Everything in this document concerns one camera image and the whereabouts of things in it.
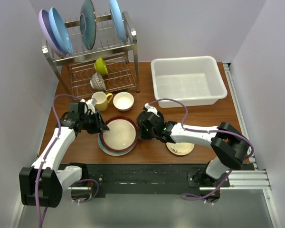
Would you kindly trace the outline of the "red rimmed beige plate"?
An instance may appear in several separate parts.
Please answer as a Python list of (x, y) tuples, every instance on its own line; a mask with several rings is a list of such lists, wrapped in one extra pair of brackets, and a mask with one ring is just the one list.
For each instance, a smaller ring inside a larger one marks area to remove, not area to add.
[(109, 131), (100, 133), (100, 141), (105, 148), (113, 152), (124, 152), (137, 143), (138, 127), (129, 117), (115, 116), (105, 124)]

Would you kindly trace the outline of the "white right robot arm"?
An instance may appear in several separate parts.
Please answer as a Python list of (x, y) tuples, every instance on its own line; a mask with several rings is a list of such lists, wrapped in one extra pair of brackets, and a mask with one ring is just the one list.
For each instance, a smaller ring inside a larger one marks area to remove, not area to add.
[(222, 122), (219, 126), (196, 127), (164, 120), (161, 113), (143, 111), (137, 117), (138, 138), (157, 139), (162, 143), (191, 143), (212, 148), (216, 157), (209, 161), (202, 171), (192, 178), (197, 184), (214, 186), (225, 172), (240, 170), (252, 146), (231, 124)]

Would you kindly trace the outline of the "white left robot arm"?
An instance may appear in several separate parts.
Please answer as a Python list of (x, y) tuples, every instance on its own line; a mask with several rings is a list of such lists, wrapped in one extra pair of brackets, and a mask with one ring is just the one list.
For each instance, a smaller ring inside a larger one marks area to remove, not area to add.
[(71, 102), (69, 110), (59, 119), (54, 134), (40, 157), (31, 167), (19, 172), (20, 195), (23, 205), (55, 208), (63, 192), (72, 184), (85, 186), (89, 181), (87, 165), (70, 163), (58, 172), (67, 149), (81, 131), (89, 134), (108, 131), (95, 99)]

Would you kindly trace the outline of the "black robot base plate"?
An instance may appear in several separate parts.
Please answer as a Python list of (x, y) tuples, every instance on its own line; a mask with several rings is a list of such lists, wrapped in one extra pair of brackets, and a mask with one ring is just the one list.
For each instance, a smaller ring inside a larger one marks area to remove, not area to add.
[(70, 186), (73, 196), (96, 194), (206, 195), (220, 183), (229, 187), (223, 174), (218, 180), (203, 180), (205, 164), (88, 164), (91, 181)]

